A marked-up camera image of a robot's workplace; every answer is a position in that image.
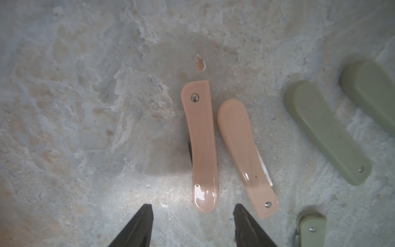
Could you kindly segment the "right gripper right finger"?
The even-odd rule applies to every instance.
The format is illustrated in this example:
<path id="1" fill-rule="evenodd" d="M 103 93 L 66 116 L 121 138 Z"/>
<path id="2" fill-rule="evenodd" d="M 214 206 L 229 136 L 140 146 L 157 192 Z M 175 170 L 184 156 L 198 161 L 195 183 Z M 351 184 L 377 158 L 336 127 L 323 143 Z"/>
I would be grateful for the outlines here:
<path id="1" fill-rule="evenodd" d="M 235 205 L 233 215 L 237 247 L 277 247 L 242 204 Z"/>

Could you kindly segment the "green folded knife upright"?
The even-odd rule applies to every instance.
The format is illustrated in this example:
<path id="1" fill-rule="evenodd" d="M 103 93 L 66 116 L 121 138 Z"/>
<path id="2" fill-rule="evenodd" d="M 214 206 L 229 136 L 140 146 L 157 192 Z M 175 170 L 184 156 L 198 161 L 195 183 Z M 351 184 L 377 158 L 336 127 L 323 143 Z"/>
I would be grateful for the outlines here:
<path id="1" fill-rule="evenodd" d="M 297 218 L 294 247 L 323 247 L 325 245 L 327 218 L 315 212 L 302 212 Z"/>

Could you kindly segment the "pink knife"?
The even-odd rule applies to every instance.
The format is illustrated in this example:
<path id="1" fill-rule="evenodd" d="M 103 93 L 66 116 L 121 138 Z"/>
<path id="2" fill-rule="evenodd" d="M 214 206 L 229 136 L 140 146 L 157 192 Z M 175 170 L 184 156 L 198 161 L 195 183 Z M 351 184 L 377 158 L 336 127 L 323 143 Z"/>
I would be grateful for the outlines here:
<path id="1" fill-rule="evenodd" d="M 181 91 L 192 157 L 192 196 L 202 213 L 214 210 L 219 200 L 219 173 L 210 83 L 187 83 Z"/>
<path id="2" fill-rule="evenodd" d="M 261 219 L 277 212 L 279 200 L 256 146 L 249 115 L 243 103 L 225 101 L 217 114 L 218 127 L 244 189 Z"/>

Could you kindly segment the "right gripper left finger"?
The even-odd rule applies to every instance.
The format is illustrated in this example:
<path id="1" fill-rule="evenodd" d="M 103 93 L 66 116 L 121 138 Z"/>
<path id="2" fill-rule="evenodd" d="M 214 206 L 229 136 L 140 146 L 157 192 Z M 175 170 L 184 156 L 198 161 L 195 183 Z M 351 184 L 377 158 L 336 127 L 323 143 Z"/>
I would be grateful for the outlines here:
<path id="1" fill-rule="evenodd" d="M 150 247 L 154 214 L 151 204 L 144 204 L 108 247 Z"/>

